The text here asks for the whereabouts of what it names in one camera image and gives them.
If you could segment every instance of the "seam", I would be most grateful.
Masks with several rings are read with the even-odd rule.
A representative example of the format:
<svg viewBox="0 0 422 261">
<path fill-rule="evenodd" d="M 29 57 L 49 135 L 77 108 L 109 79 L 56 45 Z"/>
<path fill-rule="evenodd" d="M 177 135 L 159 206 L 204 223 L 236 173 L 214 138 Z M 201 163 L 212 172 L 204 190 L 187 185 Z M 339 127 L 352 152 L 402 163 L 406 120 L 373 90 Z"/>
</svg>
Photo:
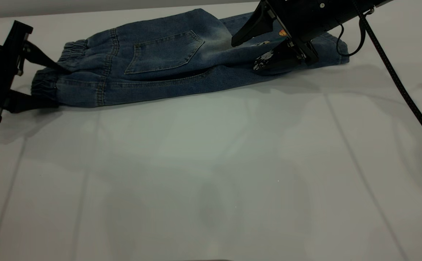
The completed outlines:
<svg viewBox="0 0 422 261">
<path fill-rule="evenodd" d="M 207 70 L 207 71 L 205 71 L 201 74 L 197 74 L 197 75 L 189 76 L 189 77 L 185 77 L 185 78 L 180 78 L 180 79 L 165 80 L 165 81 L 138 81 L 138 82 L 132 82 L 132 83 L 108 82 L 107 84 L 125 86 L 125 88 L 128 88 L 128 87 L 140 88 L 140 87 L 143 87 L 143 86 L 150 86 L 150 85 L 176 84 L 176 83 L 180 83 L 180 82 L 185 81 L 185 80 L 195 80 L 195 79 L 202 78 L 202 77 L 207 76 L 210 73 L 212 73 L 214 71 L 214 69 L 216 69 L 216 68 L 217 68 L 217 66 L 214 66 L 214 67 L 209 68 L 209 70 Z M 75 85 L 75 86 L 80 86 L 81 84 L 86 84 L 86 85 L 92 86 L 94 84 L 99 84 L 99 83 L 100 82 L 86 82 L 86 81 L 80 81 L 80 80 L 74 80 L 74 79 L 64 79 L 64 78 L 61 79 L 60 78 L 57 84 Z"/>
<path fill-rule="evenodd" d="M 96 90 L 96 104 L 97 106 L 103 106 L 105 104 L 105 87 L 106 87 L 106 81 L 108 79 L 108 76 L 111 72 L 111 64 L 113 61 L 113 56 L 116 56 L 119 51 L 119 41 L 118 36 L 116 33 L 116 28 L 113 28 L 109 31 L 111 35 L 111 40 L 113 44 L 113 48 L 111 50 L 111 53 L 108 54 L 105 57 L 105 66 L 104 70 L 102 72 L 102 78 L 100 79 L 100 83 L 97 86 Z"/>
</svg>

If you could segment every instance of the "denim jeans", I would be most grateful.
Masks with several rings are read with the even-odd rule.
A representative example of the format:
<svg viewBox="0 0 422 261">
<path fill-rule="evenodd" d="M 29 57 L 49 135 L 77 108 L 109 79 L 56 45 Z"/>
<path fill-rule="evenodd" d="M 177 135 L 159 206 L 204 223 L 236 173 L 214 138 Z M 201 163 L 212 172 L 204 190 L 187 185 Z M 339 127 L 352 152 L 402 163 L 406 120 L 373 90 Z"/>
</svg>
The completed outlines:
<svg viewBox="0 0 422 261">
<path fill-rule="evenodd" d="M 253 73 L 254 60 L 284 40 L 274 31 L 238 47 L 231 37 L 251 13 L 217 19 L 202 9 L 134 22 L 65 45 L 58 64 L 71 74 L 45 68 L 32 81 L 32 95 L 77 107 L 134 103 L 202 94 L 268 81 L 292 70 L 347 63 L 337 38 L 313 40 L 319 62 L 276 75 Z M 340 41 L 340 51 L 347 46 Z"/>
</svg>

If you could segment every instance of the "embroidered patch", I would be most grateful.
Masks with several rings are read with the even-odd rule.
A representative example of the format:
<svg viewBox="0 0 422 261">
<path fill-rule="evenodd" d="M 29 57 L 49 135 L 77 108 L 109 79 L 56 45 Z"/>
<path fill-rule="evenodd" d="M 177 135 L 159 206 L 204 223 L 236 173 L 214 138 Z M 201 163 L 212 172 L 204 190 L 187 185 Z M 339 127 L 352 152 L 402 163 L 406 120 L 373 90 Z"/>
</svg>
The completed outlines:
<svg viewBox="0 0 422 261">
<path fill-rule="evenodd" d="M 264 42 L 261 42 L 261 43 L 256 43 L 255 45 L 252 45 L 252 46 L 262 46 L 262 45 L 267 45 L 268 43 L 270 43 L 270 42 L 264 41 Z"/>
<path fill-rule="evenodd" d="M 279 35 L 280 36 L 287 36 L 288 34 L 285 30 L 282 29 L 282 30 L 279 31 Z"/>
</svg>

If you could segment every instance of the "white tabletop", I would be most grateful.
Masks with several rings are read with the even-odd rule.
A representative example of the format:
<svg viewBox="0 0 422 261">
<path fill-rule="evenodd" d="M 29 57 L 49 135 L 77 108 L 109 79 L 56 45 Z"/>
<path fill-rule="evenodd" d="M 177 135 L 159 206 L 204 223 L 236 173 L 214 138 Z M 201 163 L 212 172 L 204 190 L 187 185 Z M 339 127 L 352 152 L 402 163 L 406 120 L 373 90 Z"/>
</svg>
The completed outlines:
<svg viewBox="0 0 422 261">
<path fill-rule="evenodd" d="M 16 19 L 58 59 L 68 41 L 194 8 Z M 422 0 L 369 21 L 422 111 Z M 353 50 L 357 20 L 345 27 Z M 346 66 L 229 91 L 4 113 L 0 261 L 206 259 L 422 261 L 422 128 L 369 39 Z"/>
</svg>

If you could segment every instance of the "elastic waistband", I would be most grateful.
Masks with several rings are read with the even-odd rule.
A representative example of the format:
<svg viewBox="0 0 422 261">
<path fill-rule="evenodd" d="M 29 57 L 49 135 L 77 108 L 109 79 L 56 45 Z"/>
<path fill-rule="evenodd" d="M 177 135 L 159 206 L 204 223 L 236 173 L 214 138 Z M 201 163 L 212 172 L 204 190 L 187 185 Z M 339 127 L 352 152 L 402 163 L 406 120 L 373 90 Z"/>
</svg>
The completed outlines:
<svg viewBox="0 0 422 261">
<path fill-rule="evenodd" d="M 61 54 L 58 63 L 62 66 L 73 67 L 75 59 L 84 55 L 85 50 L 87 50 L 87 40 L 78 40 L 75 42 L 69 42 L 65 44 L 63 53 Z"/>
</svg>

